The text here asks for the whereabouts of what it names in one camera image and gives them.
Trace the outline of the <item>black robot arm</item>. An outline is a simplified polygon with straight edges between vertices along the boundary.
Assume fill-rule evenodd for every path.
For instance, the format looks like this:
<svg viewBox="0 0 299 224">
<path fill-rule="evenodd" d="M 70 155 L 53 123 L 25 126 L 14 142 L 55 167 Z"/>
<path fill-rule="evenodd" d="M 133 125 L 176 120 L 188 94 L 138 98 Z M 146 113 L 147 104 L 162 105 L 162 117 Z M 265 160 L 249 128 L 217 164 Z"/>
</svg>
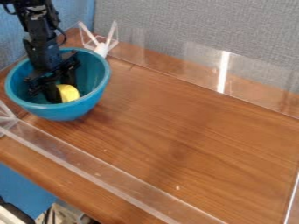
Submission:
<svg viewBox="0 0 299 224">
<path fill-rule="evenodd" d="M 23 78 L 30 95 L 43 93 L 51 103 L 63 103 L 61 84 L 77 86 L 75 72 L 81 66 L 79 52 L 63 52 L 69 40 L 61 28 L 59 12 L 53 0 L 0 0 L 6 12 L 17 15 L 29 37 L 23 45 L 33 64 Z"/>
</svg>

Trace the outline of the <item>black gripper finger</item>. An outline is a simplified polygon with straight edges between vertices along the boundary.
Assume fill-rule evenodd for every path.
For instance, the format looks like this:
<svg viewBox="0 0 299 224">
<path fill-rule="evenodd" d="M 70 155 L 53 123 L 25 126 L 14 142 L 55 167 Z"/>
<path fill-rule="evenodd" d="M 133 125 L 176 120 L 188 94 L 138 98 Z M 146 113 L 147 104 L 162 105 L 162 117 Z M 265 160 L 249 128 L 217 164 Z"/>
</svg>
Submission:
<svg viewBox="0 0 299 224">
<path fill-rule="evenodd" d="M 65 83 L 74 87 L 78 86 L 77 72 L 74 70 L 70 70 L 65 75 Z"/>
<path fill-rule="evenodd" d="M 43 93 L 51 103 L 62 103 L 62 94 L 54 82 L 43 86 Z"/>
</svg>

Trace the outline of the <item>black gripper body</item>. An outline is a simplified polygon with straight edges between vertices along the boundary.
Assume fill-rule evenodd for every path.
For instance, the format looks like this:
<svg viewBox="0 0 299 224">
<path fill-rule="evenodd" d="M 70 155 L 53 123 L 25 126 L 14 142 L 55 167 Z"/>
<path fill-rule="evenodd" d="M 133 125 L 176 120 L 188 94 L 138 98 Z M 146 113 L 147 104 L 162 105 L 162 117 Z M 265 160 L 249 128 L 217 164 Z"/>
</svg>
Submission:
<svg viewBox="0 0 299 224">
<path fill-rule="evenodd" d="M 70 70 L 77 72 L 81 67 L 81 61 L 78 59 L 79 52 L 70 50 L 62 53 L 62 63 L 53 70 L 34 69 L 29 76 L 23 78 L 23 81 L 29 84 L 30 95 L 38 95 L 43 93 L 43 86 L 47 83 L 54 82 L 57 85 L 65 83 L 65 75 Z"/>
</svg>

